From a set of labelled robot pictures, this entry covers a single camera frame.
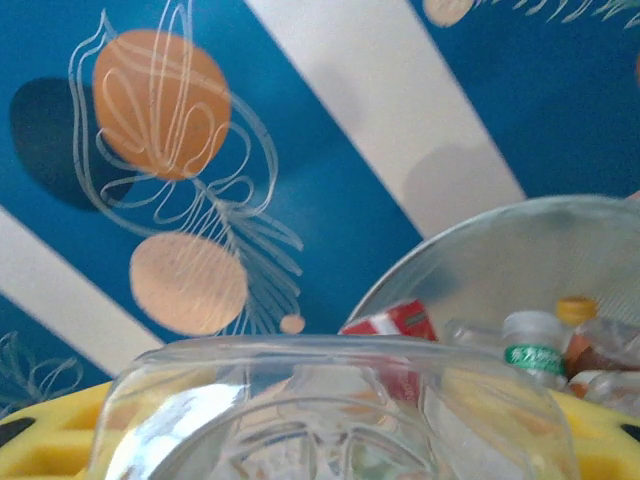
clear plastic lid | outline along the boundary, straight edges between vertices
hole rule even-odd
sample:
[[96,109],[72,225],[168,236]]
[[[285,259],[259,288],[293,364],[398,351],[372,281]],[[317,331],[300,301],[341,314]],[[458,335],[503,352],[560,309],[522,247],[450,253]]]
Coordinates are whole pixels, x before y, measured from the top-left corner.
[[564,416],[524,372],[402,337],[219,337],[140,357],[90,480],[574,480]]

white line drawing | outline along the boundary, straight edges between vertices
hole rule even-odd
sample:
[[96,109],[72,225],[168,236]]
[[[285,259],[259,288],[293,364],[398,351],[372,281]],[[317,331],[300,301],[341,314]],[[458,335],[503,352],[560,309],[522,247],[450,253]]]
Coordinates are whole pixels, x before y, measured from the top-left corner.
[[0,337],[0,418],[29,405],[72,393],[83,368],[75,358],[39,362],[18,340],[18,332]]
[[[164,45],[158,39],[161,35],[184,39],[183,45],[192,45],[192,0],[182,3],[168,0],[156,30],[153,50],[140,48],[127,42],[118,42],[119,61],[128,69],[144,72],[149,76],[150,111],[145,115],[133,94],[133,88],[126,76],[117,68],[109,75],[119,82],[131,100],[136,124],[121,115],[115,104],[113,115],[128,138],[120,138],[132,152],[146,152],[155,168],[171,169],[176,166],[176,158],[183,148],[185,131],[190,116],[196,112],[208,118],[209,134],[200,155],[192,158],[184,166],[189,175],[181,181],[162,180],[154,172],[144,171],[121,160],[111,153],[104,140],[104,128],[95,138],[89,138],[87,101],[82,89],[85,75],[91,73],[87,63],[94,60],[101,50],[117,37],[106,12],[103,10],[97,31],[81,42],[69,62],[69,86],[73,96],[75,114],[73,156],[78,180],[94,205],[113,222],[142,237],[159,233],[182,232],[209,239],[237,258],[247,271],[249,298],[235,322],[217,334],[275,333],[277,325],[285,315],[298,315],[300,289],[292,277],[302,274],[301,268],[285,251],[285,248],[301,251],[303,242],[288,227],[271,218],[265,212],[270,204],[278,175],[278,157],[275,145],[266,127],[253,110],[226,86],[221,86],[209,77],[192,68],[193,48],[184,48],[180,62],[165,55],[169,41]],[[136,63],[135,58],[144,58],[148,65]],[[170,113],[170,135],[161,138],[159,124],[163,85],[166,79],[178,80],[179,91],[175,109]],[[104,97],[110,97],[109,84],[102,84]],[[192,89],[205,89],[228,99],[233,111],[233,121],[216,125],[216,119],[207,104],[187,104],[188,93]],[[190,171],[193,160],[213,152],[217,136],[228,129],[225,145],[230,137],[244,145],[244,154],[239,158],[235,171],[219,173],[218,162],[214,160],[201,169]],[[104,161],[130,172],[124,179],[105,185],[99,191],[94,187],[89,159],[90,142],[96,146]],[[249,164],[261,162],[264,181],[251,178],[246,170]],[[119,185],[134,183],[131,191],[122,201],[115,200],[110,190]],[[239,188],[246,191],[244,198],[226,198],[228,193]],[[178,204],[180,198],[189,198]]]
[[[494,5],[499,1],[476,0],[475,6],[486,3]],[[513,9],[526,8],[525,15],[530,16],[540,13],[543,8],[547,7],[547,3],[549,0],[518,0]],[[604,3],[594,0],[558,0],[555,10],[549,11],[551,15],[547,21],[557,18],[561,23],[569,23],[588,13],[594,17],[601,17],[602,21],[605,21],[623,11],[631,11],[632,14],[631,19],[624,26],[625,29],[640,25],[640,0],[606,0]]]

round mesh basket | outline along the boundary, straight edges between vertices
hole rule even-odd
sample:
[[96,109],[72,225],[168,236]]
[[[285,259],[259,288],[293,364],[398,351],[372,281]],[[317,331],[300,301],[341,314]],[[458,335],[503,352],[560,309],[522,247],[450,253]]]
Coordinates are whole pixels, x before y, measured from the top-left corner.
[[568,295],[640,323],[639,201],[547,197],[481,214],[418,245],[349,320],[419,298],[440,333],[452,318],[499,326],[517,310],[554,311]]

wall mural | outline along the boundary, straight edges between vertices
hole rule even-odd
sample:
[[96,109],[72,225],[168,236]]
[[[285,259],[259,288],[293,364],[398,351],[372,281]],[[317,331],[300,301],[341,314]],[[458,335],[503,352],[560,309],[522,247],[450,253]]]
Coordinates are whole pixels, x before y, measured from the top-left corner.
[[[39,262],[64,262],[87,289],[51,279],[40,294],[29,275],[0,269],[0,416],[107,381],[119,367],[103,360],[143,337],[156,348],[200,335],[335,333],[422,239],[352,144],[358,123],[336,123],[251,1],[13,3],[0,6],[14,19],[5,35],[19,39],[0,78],[0,222],[28,231],[48,249]],[[518,192],[640,194],[637,0],[403,5]],[[314,61],[319,78],[340,78]],[[423,87],[411,94],[437,94]],[[365,105],[354,118],[363,112],[385,114]],[[121,323],[74,308],[88,291]],[[69,322],[56,328],[49,312]]]

orange circle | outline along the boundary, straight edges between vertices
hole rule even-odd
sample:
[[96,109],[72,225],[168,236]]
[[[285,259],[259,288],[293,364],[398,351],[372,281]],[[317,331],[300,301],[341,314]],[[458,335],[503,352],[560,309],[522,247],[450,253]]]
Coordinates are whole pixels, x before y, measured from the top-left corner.
[[424,0],[427,18],[439,27],[451,27],[473,8],[474,0]]
[[280,320],[280,331],[282,333],[296,335],[304,330],[305,324],[304,318],[300,315],[285,315],[282,317],[282,320]]
[[93,96],[109,145],[165,180],[201,172],[231,119],[228,86],[211,57],[178,35],[155,30],[131,30],[104,47],[93,71]]
[[186,335],[213,334],[247,301],[247,273],[238,259],[205,238],[162,233],[143,241],[129,267],[131,291],[145,313]]

